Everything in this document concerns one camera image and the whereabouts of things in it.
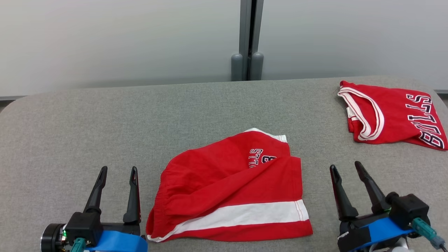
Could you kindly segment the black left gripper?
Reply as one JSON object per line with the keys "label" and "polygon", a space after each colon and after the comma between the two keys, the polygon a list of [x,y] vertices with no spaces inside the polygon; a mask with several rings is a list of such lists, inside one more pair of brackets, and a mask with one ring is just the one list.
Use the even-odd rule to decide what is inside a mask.
{"label": "black left gripper", "polygon": [[[107,166],[103,166],[99,172],[96,182],[93,186],[89,199],[85,205],[84,213],[101,214],[100,202],[102,197],[102,190],[106,185],[107,180]],[[118,231],[122,233],[129,233],[140,236],[141,223],[141,206],[139,194],[139,176],[138,170],[135,166],[131,169],[129,179],[130,192],[128,195],[128,204],[126,213],[123,215],[124,225],[119,223],[104,223],[104,231]],[[71,245],[67,241],[66,224],[49,224],[43,231],[41,237],[41,252],[70,252]]]}

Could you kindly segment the red Bulls jersey shirt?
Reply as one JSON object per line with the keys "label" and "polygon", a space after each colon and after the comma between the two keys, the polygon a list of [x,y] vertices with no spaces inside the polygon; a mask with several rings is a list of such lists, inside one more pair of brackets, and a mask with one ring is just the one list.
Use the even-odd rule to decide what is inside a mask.
{"label": "red Bulls jersey shirt", "polygon": [[448,139],[429,94],[340,82],[348,130],[356,142],[370,145],[408,142],[448,151]]}

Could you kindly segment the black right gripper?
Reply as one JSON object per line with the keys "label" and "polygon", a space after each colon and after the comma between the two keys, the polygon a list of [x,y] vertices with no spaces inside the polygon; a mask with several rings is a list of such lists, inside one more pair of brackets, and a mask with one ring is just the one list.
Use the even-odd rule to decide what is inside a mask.
{"label": "black right gripper", "polygon": [[358,217],[357,209],[354,208],[346,195],[342,186],[342,178],[334,164],[330,166],[331,182],[334,191],[334,198],[338,212],[338,219],[341,221],[338,239],[338,247],[340,252],[359,252],[368,242],[371,242],[369,231],[360,231],[364,226],[373,223],[376,220],[386,218],[389,216],[387,211],[390,210],[391,205],[386,202],[386,196],[378,187],[374,179],[364,168],[360,161],[354,162],[357,174],[360,180],[364,183],[367,193],[371,201],[371,211],[373,214],[363,215]]}

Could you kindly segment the red shorts with white stripe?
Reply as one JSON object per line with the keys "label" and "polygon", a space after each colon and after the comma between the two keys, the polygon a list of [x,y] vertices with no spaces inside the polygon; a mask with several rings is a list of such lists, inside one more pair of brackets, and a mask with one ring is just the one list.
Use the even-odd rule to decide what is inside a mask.
{"label": "red shorts with white stripe", "polygon": [[224,242],[310,236],[301,159],[285,135],[251,128],[175,156],[160,177],[147,239]]}

